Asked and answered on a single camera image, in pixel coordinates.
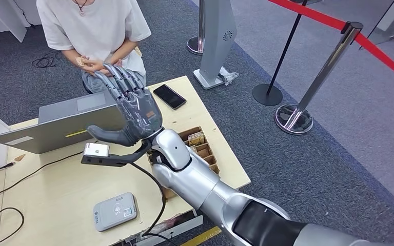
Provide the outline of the person's right hand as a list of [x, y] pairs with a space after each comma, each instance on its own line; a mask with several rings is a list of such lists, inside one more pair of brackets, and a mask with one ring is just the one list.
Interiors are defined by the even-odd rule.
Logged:
[[106, 76], [111, 76], [111, 73], [104, 67], [101, 60], [92, 60], [87, 57], [83, 57], [84, 65], [81, 66], [83, 70], [95, 76], [95, 71], [99, 71]]

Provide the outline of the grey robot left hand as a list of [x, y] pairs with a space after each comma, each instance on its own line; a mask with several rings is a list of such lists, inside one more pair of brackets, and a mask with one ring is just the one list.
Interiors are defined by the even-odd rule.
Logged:
[[94, 74], [116, 100], [125, 125], [119, 131], [103, 130], [91, 125], [87, 127], [87, 132], [99, 141], [131, 147], [161, 130], [162, 114], [151, 92], [145, 88], [143, 76], [121, 66], [104, 66], [113, 80], [101, 71], [95, 71]]

